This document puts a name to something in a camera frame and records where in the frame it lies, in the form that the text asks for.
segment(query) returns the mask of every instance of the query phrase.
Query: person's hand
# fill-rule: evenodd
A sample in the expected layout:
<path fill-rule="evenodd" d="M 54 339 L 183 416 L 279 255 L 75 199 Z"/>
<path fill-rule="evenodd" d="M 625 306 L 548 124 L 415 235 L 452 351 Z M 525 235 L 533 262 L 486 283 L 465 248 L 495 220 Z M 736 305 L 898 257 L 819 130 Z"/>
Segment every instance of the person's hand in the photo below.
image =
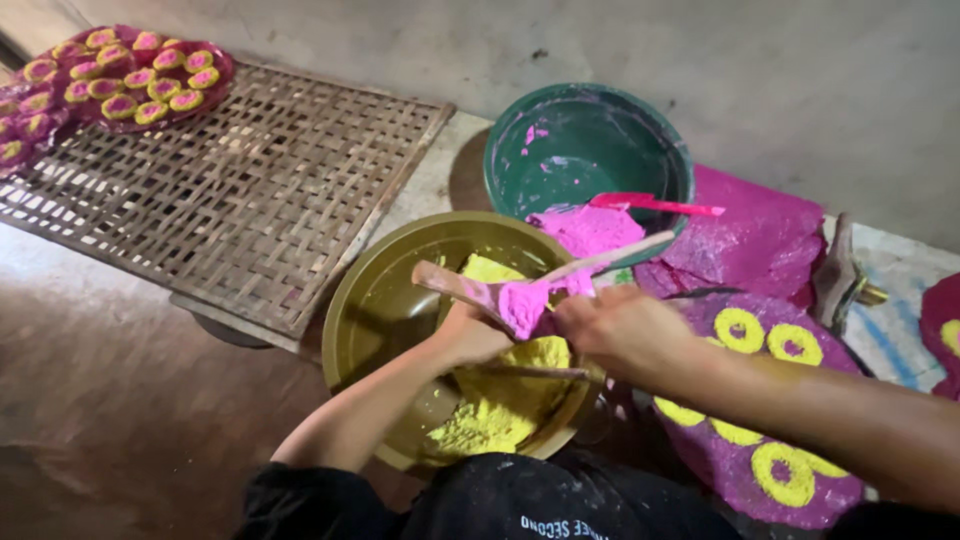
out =
<path fill-rule="evenodd" d="M 658 385 L 696 337 L 673 307 L 632 284 L 573 296 L 557 306 L 563 336 L 578 353 L 637 385 Z"/>
<path fill-rule="evenodd" d="M 504 331 L 484 319 L 479 309 L 464 302 L 453 303 L 428 341 L 449 360 L 449 367 L 486 362 L 514 345 Z"/>

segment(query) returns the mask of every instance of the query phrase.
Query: black shirt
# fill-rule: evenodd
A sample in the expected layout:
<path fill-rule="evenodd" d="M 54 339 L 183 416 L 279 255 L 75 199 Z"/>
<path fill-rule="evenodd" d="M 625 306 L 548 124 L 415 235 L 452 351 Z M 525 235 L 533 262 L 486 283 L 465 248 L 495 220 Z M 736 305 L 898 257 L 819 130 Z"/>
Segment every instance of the black shirt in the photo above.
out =
<path fill-rule="evenodd" d="M 891 516 L 893 525 L 881 523 Z M 893 535 L 897 531 L 906 535 Z M 848 513 L 828 538 L 960 538 L 958 531 L 953 516 L 881 503 Z M 245 523 L 235 538 L 709 540 L 739 535 L 696 493 L 576 452 L 550 462 L 516 454 L 464 459 L 438 472 L 403 514 L 389 510 L 356 474 L 271 463 L 248 488 Z"/>

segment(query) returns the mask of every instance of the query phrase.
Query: yellow ring pattern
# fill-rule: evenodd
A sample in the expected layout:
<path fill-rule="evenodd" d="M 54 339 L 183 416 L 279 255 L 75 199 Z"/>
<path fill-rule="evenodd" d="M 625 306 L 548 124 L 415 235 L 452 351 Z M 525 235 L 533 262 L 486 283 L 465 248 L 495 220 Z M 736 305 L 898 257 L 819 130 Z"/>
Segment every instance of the yellow ring pattern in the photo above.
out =
<path fill-rule="evenodd" d="M 781 482 L 774 478 L 774 461 L 780 461 L 790 469 L 790 479 Z M 797 449 L 783 443 L 767 443 L 756 447 L 750 458 L 756 483 L 763 493 L 774 501 L 799 508 L 813 499 L 815 487 L 813 469 Z"/>
<path fill-rule="evenodd" d="M 803 349 L 798 355 L 791 355 L 784 348 L 787 341 L 793 341 L 797 347 Z M 776 325 L 767 334 L 767 348 L 774 358 L 797 362 L 810 366 L 819 366 L 824 360 L 824 352 L 820 349 L 817 337 L 804 327 L 797 325 Z"/>
<path fill-rule="evenodd" d="M 710 424 L 716 430 L 717 434 L 727 439 L 737 446 L 751 446 L 763 440 L 763 434 L 756 431 L 750 431 L 740 426 L 728 424 L 723 420 L 710 418 Z"/>
<path fill-rule="evenodd" d="M 814 473 L 820 473 L 832 479 L 841 479 L 850 475 L 847 471 L 844 471 L 816 454 L 812 454 L 806 450 L 800 450 L 799 448 L 797 449 L 797 453 L 800 454 L 803 459 L 806 459 L 806 462 L 809 463 Z"/>
<path fill-rule="evenodd" d="M 707 418 L 707 416 L 702 412 L 697 412 L 693 409 L 679 406 L 670 400 L 665 400 L 664 398 L 654 397 L 654 403 L 657 404 L 657 408 L 659 408 L 660 412 L 665 414 L 667 418 L 685 428 L 696 426 L 697 424 L 703 422 L 705 418 Z"/>
<path fill-rule="evenodd" d="M 732 328 L 744 331 L 743 337 L 731 333 Z M 763 326 L 756 317 L 746 309 L 727 307 L 717 313 L 713 319 L 713 329 L 717 337 L 731 351 L 751 355 L 763 347 Z"/>
<path fill-rule="evenodd" d="M 960 356 L 960 321 L 953 319 L 940 327 L 940 338 L 955 355 Z"/>

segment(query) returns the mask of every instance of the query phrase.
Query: gray wall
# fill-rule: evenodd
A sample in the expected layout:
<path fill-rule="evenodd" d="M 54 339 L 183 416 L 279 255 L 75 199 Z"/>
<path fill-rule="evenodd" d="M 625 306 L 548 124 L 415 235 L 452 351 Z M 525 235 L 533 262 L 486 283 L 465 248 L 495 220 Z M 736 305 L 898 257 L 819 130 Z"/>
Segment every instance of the gray wall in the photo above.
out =
<path fill-rule="evenodd" d="M 127 22 L 489 118 L 552 83 L 619 86 L 666 112 L 701 163 L 960 252 L 957 0 L 0 5 L 0 28 L 32 52 Z"/>

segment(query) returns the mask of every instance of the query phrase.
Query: olive green plastic bowl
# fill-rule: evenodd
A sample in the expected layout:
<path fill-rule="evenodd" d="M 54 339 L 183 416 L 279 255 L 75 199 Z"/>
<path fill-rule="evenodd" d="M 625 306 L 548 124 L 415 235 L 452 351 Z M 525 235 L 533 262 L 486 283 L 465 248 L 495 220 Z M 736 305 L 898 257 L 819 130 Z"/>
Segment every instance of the olive green plastic bowl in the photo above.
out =
<path fill-rule="evenodd" d="M 573 260 L 553 238 L 491 212 L 433 215 L 387 234 L 350 267 L 330 302 L 322 345 L 324 380 L 330 390 L 337 393 L 362 379 L 437 328 L 441 296 L 410 283 L 418 261 L 458 271 L 471 253 L 530 277 Z M 582 357 L 574 362 L 603 373 Z M 599 392 L 598 384 L 571 385 L 554 413 L 520 445 L 519 453 L 546 459 L 559 450 L 593 411 Z M 450 464 L 425 453 L 423 444 L 426 434 L 443 424 L 459 401 L 449 380 L 431 382 L 387 434 L 377 457 L 422 478 Z"/>
<path fill-rule="evenodd" d="M 606 191 L 643 191 L 678 203 L 692 202 L 694 193 L 693 161 L 673 126 L 646 102 L 604 85 L 547 86 L 516 100 L 491 128 L 483 172 L 493 209 L 517 219 Z M 687 221 L 647 209 L 631 215 L 648 234 L 670 229 L 679 236 Z M 668 246 L 611 268 L 643 262 Z"/>

